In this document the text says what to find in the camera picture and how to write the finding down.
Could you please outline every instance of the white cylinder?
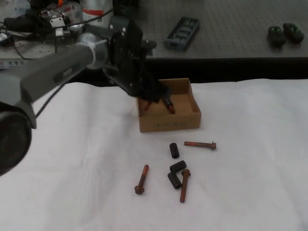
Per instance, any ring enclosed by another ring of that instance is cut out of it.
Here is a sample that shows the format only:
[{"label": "white cylinder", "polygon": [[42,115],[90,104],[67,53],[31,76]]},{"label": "white cylinder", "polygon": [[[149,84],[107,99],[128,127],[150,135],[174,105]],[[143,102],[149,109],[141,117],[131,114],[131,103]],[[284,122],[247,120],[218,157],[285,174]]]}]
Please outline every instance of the white cylinder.
[{"label": "white cylinder", "polygon": [[[113,0],[80,0],[80,6],[82,8],[82,18],[85,21],[100,16],[112,9]],[[107,28],[112,15],[113,12],[110,12],[103,18],[90,22],[90,24]]]}]

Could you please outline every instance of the bolt head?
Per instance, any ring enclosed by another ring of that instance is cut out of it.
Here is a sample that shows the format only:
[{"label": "bolt head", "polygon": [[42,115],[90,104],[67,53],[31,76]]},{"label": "bolt head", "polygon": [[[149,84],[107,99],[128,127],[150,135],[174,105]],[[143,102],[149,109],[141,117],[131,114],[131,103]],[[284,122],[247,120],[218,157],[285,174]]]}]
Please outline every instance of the bolt head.
[{"label": "bolt head", "polygon": [[212,142],[212,150],[216,149],[216,143]]},{"label": "bolt head", "polygon": [[182,175],[184,176],[184,175],[188,175],[189,177],[191,176],[191,172],[188,170],[188,169],[184,169],[183,171],[182,171]]},{"label": "bolt head", "polygon": [[139,185],[137,185],[135,187],[135,193],[136,194],[141,195],[143,192],[144,192],[144,188],[143,187],[140,187]]}]

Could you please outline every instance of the rusty bolt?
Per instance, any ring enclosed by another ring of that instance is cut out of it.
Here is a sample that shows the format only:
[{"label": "rusty bolt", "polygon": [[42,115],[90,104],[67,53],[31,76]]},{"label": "rusty bolt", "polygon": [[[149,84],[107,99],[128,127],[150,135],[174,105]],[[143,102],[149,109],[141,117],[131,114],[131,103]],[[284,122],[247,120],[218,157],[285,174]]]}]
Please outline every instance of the rusty bolt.
[{"label": "rusty bolt", "polygon": [[198,143],[198,142],[184,142],[185,146],[197,146],[197,147],[205,147],[205,148],[211,148],[212,150],[216,149],[216,143]]},{"label": "rusty bolt", "polygon": [[144,185],[146,174],[148,174],[148,170],[149,170],[149,166],[145,165],[143,168],[143,172],[142,172],[139,184],[135,187],[135,193],[138,195],[141,195],[144,192],[143,185]]},{"label": "rusty bolt", "polygon": [[188,169],[184,169],[182,171],[182,175],[183,175],[183,183],[182,183],[182,191],[181,191],[180,202],[184,203],[185,202],[185,197],[186,197],[186,189],[187,189],[188,177],[191,176],[191,172]]}]

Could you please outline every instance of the black cable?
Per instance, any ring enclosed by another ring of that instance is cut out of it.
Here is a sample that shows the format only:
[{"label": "black cable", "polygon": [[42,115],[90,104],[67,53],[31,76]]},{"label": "black cable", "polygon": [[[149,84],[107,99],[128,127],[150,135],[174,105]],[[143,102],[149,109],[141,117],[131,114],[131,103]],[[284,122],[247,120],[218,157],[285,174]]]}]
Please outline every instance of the black cable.
[{"label": "black cable", "polygon": [[53,29],[67,28],[67,27],[76,26],[76,25],[79,25],[79,24],[90,23],[90,22],[93,22],[93,21],[98,20],[98,19],[100,19],[100,18],[103,18],[103,17],[106,16],[107,14],[111,13],[113,10],[114,10],[114,9],[108,10],[108,11],[106,11],[105,13],[103,13],[103,14],[100,15],[100,16],[97,16],[97,17],[95,17],[95,18],[91,18],[91,19],[86,20],[86,21],[83,21],[83,22],[71,23],[71,24],[68,24],[68,25],[65,25],[65,26],[57,26],[57,27],[54,27]]},{"label": "black cable", "polygon": [[29,59],[29,58],[23,57],[22,54],[21,54],[21,53],[18,51],[18,49],[16,48],[15,42],[14,42],[14,41],[12,42],[12,44],[13,44],[13,47],[14,47],[15,51],[17,52],[17,54],[18,54],[22,59],[24,59],[24,60],[35,60],[35,59]]},{"label": "black cable", "polygon": [[53,94],[46,100],[46,102],[43,104],[43,106],[39,109],[39,111],[36,113],[35,117],[38,118],[39,115],[43,112],[47,104],[53,99],[53,97],[65,86],[66,82],[63,83],[57,90],[53,92]]},{"label": "black cable", "polygon": [[59,13],[63,18],[65,17],[65,15],[64,15],[63,13],[61,13],[60,11],[57,11],[57,10],[47,10],[47,11],[57,12],[57,13]]}]

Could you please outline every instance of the bolt thread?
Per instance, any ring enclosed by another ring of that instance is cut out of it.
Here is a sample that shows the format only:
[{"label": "bolt thread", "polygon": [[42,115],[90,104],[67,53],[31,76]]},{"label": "bolt thread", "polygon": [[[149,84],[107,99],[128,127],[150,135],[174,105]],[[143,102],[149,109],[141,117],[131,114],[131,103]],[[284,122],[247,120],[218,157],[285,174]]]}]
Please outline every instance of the bolt thread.
[{"label": "bolt thread", "polygon": [[187,182],[188,182],[188,174],[184,174],[184,176],[183,176],[183,183],[182,183],[182,190],[181,190],[181,196],[180,196],[180,202],[181,203],[185,202]]}]

